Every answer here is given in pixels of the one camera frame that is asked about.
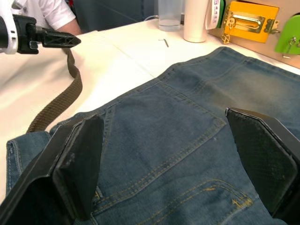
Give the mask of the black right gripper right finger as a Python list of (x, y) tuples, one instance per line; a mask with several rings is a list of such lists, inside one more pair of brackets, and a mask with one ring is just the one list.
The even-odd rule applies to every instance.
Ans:
[(300, 223), (300, 141), (276, 118), (227, 108), (242, 165), (273, 218)]

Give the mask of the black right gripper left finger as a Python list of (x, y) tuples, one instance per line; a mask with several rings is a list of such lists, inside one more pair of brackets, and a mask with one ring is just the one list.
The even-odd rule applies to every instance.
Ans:
[(89, 219), (103, 129), (98, 115), (60, 126), (1, 204), (1, 224), (71, 225)]

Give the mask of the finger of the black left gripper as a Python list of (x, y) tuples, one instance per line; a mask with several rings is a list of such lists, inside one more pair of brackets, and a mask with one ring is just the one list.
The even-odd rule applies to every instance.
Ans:
[(43, 28), (41, 31), (41, 43), (48, 48), (72, 48), (81, 43), (81, 40), (67, 32), (53, 31)]

